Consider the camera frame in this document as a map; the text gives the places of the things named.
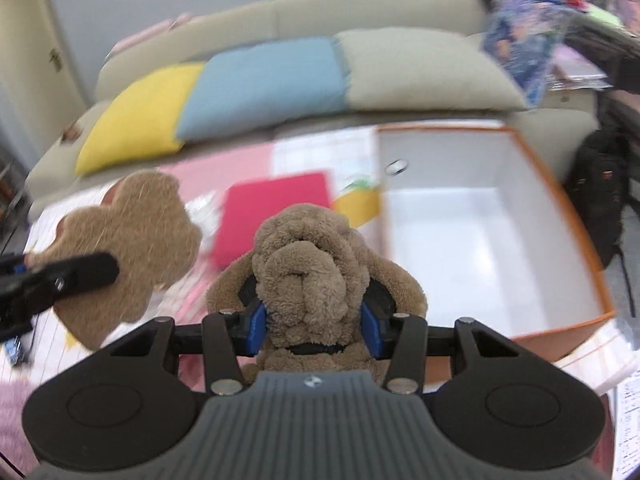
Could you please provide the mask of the yellow cushion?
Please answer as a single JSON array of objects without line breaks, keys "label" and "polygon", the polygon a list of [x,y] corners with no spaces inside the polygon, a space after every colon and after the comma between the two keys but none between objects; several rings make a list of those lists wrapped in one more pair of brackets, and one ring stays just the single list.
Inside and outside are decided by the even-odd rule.
[{"label": "yellow cushion", "polygon": [[203,70],[202,62],[169,65],[130,84],[92,127],[75,174],[178,153],[178,121]]}]

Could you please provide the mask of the beige fabric sofa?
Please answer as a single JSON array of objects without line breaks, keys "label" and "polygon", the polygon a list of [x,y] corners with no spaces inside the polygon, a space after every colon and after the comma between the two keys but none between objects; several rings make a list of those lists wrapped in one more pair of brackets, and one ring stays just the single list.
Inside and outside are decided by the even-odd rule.
[{"label": "beige fabric sofa", "polygon": [[266,0],[110,55],[96,100],[28,175],[29,214],[162,162],[405,120],[498,119],[558,177],[597,127],[591,90],[526,96],[483,50],[482,0]]}]

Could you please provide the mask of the grey-green cushion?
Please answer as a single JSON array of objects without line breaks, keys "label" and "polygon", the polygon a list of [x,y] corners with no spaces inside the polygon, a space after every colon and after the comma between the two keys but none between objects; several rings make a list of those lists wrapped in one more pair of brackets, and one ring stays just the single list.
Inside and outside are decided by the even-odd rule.
[{"label": "grey-green cushion", "polygon": [[353,29],[334,36],[352,110],[526,110],[523,91],[474,42],[437,29]]}]

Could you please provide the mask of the pink plush on sofa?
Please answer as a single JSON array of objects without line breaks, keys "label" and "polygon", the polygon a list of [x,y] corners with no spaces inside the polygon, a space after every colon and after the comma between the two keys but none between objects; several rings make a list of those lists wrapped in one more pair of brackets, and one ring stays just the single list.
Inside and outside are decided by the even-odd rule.
[{"label": "pink plush on sofa", "polygon": [[172,30],[189,23],[193,19],[193,14],[183,13],[178,15],[176,18],[168,18],[168,20],[163,20],[145,29],[139,30],[134,34],[117,41],[111,48],[110,52],[107,53],[106,57],[111,58],[114,55],[118,55],[119,53],[131,49],[137,44],[145,42],[146,40],[166,34],[166,32],[171,32]]}]

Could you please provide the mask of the blue cushion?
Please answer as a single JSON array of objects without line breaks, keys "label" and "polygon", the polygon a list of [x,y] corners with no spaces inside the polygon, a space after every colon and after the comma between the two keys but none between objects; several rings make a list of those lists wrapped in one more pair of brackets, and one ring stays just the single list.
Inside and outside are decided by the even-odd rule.
[{"label": "blue cushion", "polygon": [[177,125],[184,143],[347,110],[341,52],[326,37],[255,44],[214,55]]}]

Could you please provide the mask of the checked pink tablecloth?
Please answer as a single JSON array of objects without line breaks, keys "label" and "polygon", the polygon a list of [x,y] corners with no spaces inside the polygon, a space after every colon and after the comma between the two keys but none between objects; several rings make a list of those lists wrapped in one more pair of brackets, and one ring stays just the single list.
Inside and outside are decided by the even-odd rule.
[{"label": "checked pink tablecloth", "polygon": [[[204,240],[192,270],[153,296],[150,313],[170,315],[180,324],[196,323],[204,316],[206,290],[217,275],[212,250],[222,204],[228,189],[238,183],[324,172],[334,205],[367,244],[385,256],[378,128],[347,128],[258,143],[168,165],[166,172],[179,180],[181,197],[203,230]],[[572,370],[573,352],[555,363]]]}]

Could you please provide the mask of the red cube container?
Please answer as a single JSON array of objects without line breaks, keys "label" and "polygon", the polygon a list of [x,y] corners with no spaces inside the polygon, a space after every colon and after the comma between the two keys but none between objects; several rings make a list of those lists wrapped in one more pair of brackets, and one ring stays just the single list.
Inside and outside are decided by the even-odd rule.
[{"label": "red cube container", "polygon": [[324,172],[232,185],[222,204],[221,220],[214,237],[214,268],[224,270],[249,252],[262,222],[297,204],[331,206],[328,179]]}]

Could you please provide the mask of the black backpack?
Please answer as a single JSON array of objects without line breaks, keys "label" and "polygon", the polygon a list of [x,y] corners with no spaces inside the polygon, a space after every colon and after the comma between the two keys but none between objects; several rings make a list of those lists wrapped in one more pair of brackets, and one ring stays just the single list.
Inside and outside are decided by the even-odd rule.
[{"label": "black backpack", "polygon": [[622,248],[623,211],[629,200],[629,146],[610,129],[599,129],[578,146],[563,188],[572,202],[601,264],[606,268],[620,258],[629,300],[629,312],[637,314],[631,280]]}]

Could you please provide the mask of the cream door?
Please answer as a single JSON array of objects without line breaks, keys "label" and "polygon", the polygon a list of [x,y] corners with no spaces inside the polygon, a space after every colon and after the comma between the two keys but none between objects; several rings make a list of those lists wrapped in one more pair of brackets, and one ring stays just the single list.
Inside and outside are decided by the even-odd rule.
[{"label": "cream door", "polygon": [[1,81],[32,142],[50,146],[86,110],[47,0],[1,0]]}]

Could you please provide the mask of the brown bear-shaped plush pad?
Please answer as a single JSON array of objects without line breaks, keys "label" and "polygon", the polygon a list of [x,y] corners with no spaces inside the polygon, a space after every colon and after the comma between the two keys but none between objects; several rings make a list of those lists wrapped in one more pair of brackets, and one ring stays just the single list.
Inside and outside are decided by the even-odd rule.
[{"label": "brown bear-shaped plush pad", "polygon": [[44,266],[94,252],[118,263],[114,284],[58,300],[54,312],[83,346],[98,350],[122,323],[140,320],[153,292],[181,280],[194,266],[202,240],[170,174],[144,170],[116,182],[102,203],[76,209],[61,220],[54,242],[29,254]]}]

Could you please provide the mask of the paper sheets on floor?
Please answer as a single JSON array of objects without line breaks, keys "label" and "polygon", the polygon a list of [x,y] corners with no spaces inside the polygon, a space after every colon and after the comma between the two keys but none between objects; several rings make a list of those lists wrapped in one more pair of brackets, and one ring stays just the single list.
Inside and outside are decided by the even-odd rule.
[{"label": "paper sheets on floor", "polygon": [[639,372],[615,388],[613,480],[638,479],[640,455]]}]

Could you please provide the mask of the blue anime print pillow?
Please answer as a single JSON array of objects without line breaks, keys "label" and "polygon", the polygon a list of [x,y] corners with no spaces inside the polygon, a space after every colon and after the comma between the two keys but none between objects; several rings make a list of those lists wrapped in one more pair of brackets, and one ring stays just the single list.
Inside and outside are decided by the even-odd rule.
[{"label": "blue anime print pillow", "polygon": [[546,93],[553,52],[571,17],[563,0],[492,0],[482,48],[520,87],[530,107]]}]

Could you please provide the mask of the cluttered desk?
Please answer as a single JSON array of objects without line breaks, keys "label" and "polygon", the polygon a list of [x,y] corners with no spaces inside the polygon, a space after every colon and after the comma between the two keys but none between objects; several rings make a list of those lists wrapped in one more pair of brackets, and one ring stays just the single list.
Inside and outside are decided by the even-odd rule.
[{"label": "cluttered desk", "polygon": [[[476,36],[480,50],[492,10]],[[639,90],[639,39],[587,0],[563,0],[572,10],[562,42],[555,48],[544,97],[536,107],[506,114],[532,149],[557,174],[565,174],[579,144],[605,118],[614,90]]]}]

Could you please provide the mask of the orange cardboard box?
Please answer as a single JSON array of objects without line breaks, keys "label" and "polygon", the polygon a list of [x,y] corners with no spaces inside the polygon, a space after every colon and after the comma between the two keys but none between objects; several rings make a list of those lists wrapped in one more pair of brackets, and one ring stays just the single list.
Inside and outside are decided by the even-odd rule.
[{"label": "orange cardboard box", "polygon": [[384,254],[427,322],[474,318],[550,362],[614,315],[600,260],[555,176],[510,128],[378,128]]}]

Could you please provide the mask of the brown plush dog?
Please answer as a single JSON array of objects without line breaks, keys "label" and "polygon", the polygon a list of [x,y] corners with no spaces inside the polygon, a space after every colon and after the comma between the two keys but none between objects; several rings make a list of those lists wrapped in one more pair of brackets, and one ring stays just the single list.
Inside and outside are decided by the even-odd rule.
[{"label": "brown plush dog", "polygon": [[209,312],[241,312],[243,286],[266,307],[267,336],[247,382],[261,372],[367,370],[382,382],[390,363],[377,360],[360,334],[367,289],[380,285],[400,313],[424,316],[427,300],[405,269],[372,250],[348,219],[311,204],[286,208],[257,230],[253,248],[219,274],[206,292]]}]

